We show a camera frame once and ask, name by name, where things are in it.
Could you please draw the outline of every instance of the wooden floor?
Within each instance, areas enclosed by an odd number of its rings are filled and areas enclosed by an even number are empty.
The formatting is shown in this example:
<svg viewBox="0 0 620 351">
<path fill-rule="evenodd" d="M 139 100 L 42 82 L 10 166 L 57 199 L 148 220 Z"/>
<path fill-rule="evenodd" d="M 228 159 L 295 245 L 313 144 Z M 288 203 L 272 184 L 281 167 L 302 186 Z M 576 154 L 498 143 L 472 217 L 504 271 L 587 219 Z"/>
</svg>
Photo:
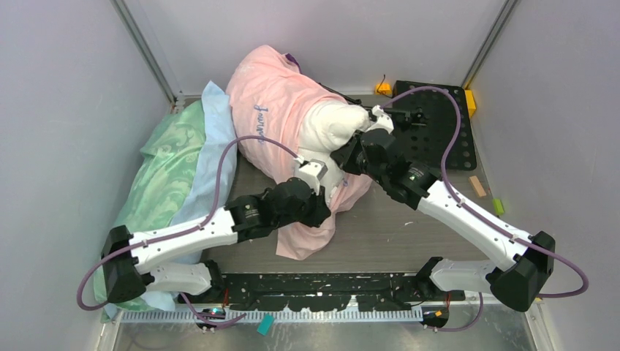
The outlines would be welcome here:
<svg viewBox="0 0 620 351">
<path fill-rule="evenodd" d="M 364 96 L 365 105 L 381 97 Z M 472 172 L 450 172 L 453 185 L 470 200 L 492 211 L 491 196 L 475 197 L 467 178 L 476 175 L 487 189 L 480 159 Z M 231 197 L 256 194 L 274 182 L 241 155 Z M 484 260 L 485 256 L 446 225 L 391 200 L 380 186 L 370 190 L 348 212 L 336 215 L 336 234 L 321 251 L 304 261 L 276 256 L 277 234 L 208 250 L 225 273 L 397 272 L 418 271 L 431 256 L 451 260 Z"/>
</svg>

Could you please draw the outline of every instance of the white wall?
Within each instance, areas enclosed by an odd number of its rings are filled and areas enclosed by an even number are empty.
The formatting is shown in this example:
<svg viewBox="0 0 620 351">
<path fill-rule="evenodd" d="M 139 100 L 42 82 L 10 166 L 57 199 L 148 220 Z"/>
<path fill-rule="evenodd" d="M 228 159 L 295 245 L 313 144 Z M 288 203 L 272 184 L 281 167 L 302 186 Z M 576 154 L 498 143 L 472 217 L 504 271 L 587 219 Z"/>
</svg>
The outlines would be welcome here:
<svg viewBox="0 0 620 351">
<path fill-rule="evenodd" d="M 109 1 L 3 1 L 0 82 L 0 348 L 92 350 L 75 290 L 169 105 Z"/>
<path fill-rule="evenodd" d="M 175 93 L 222 88 L 250 50 L 290 52 L 332 88 L 460 85 L 504 0 L 127 0 Z"/>
<path fill-rule="evenodd" d="M 620 344 L 620 2 L 522 1 L 473 83 L 473 125 L 506 218 L 589 275 L 548 301 L 567 350 Z M 556 264 L 547 292 L 579 286 Z"/>
</svg>

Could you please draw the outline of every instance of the light blue fabric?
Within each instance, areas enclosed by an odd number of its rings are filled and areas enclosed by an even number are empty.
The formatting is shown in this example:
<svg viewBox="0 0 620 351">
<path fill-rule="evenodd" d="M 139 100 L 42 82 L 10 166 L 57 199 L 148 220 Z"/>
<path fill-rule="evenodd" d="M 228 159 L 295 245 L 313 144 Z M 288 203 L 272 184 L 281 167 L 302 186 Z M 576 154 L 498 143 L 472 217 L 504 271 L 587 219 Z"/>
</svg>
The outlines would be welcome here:
<svg viewBox="0 0 620 351">
<path fill-rule="evenodd" d="M 230 98 L 215 83 L 209 82 L 202 95 L 205 112 L 205 145 L 198 155 L 196 174 L 192 189 L 185 198 L 181 209 L 173 217 L 170 225 L 206 216 L 213 205 L 215 180 L 219 158 L 228 143 L 237 136 L 230 114 Z M 224 159 L 222 178 L 219 183 L 218 207 L 223 206 L 230 194 L 237 167 L 237 146 L 233 146 Z M 198 251 L 176 260 L 177 263 L 196 264 L 202 252 Z M 174 311 L 176 293 L 152 291 L 145 292 L 142 299 L 151 307 L 162 311 Z"/>
</svg>

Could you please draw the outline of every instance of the folded fabric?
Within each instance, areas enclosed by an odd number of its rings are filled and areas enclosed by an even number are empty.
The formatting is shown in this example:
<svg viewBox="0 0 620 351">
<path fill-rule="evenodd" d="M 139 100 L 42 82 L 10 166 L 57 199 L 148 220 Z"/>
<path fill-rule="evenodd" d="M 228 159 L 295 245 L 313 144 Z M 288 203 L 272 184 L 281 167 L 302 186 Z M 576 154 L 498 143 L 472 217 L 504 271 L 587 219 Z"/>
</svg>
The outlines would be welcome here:
<svg viewBox="0 0 620 351">
<path fill-rule="evenodd" d="M 350 209 L 370 187 L 370 178 L 344 175 L 329 157 L 356 129 L 367 127 L 368 113 L 327 92 L 302 75 L 296 63 L 267 45 L 253 50 L 239 64 L 226 92 L 237 135 L 269 137 L 302 156 L 328 163 L 329 174 L 322 185 L 330 198 L 332 216 L 320 228 L 295 223 L 278 232 L 276 253 L 303 260 L 328 244 L 336 229 L 335 213 Z M 240 150 L 278 183 L 295 174 L 291 156 L 276 146 L 246 140 Z"/>
<path fill-rule="evenodd" d="M 155 230 L 208 214 L 215 190 L 214 165 L 224 146 L 235 138 L 228 102 L 228 96 L 210 82 L 200 101 L 179 114 L 164 117 L 140 149 L 145 160 L 115 226 L 124 224 L 132 232 Z M 235 166 L 236 153 L 232 150 L 222 171 L 220 205 L 230 192 Z M 196 252 L 177 262 L 195 264 L 199 259 L 200 252 Z M 101 269 L 94 279 L 95 298 L 104 301 Z M 173 292 L 150 291 L 116 306 L 136 312 L 173 311 L 174 297 Z M 116 306 L 106 306 L 109 316 L 116 313 Z"/>
</svg>

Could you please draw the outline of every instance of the orange wooden block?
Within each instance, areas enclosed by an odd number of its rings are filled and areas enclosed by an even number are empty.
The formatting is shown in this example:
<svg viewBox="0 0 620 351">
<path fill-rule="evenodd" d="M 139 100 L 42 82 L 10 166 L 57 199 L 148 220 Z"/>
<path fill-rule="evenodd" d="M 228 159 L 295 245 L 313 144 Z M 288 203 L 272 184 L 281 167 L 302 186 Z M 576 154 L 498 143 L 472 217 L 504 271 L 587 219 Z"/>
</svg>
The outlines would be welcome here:
<svg viewBox="0 0 620 351">
<path fill-rule="evenodd" d="M 478 179 L 477 176 L 472 175 L 471 177 L 469 177 L 469 183 L 472 185 L 472 188 L 474 188 L 474 192 L 476 192 L 476 196 L 478 197 L 486 196 L 486 192 L 483 188 L 483 185 L 480 183 L 480 179 Z"/>
</svg>

